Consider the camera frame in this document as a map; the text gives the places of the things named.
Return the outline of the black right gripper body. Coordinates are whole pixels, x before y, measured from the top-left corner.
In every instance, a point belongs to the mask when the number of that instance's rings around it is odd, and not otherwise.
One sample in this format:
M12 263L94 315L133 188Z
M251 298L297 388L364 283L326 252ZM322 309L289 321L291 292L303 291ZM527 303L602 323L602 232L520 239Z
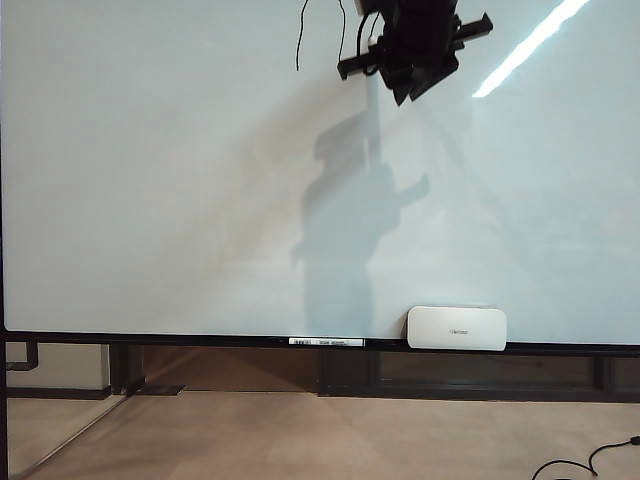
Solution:
M459 68L457 52L493 28L488 14L466 24L457 14L390 20L375 44L339 61L337 70L342 79L378 73L385 81L440 81Z

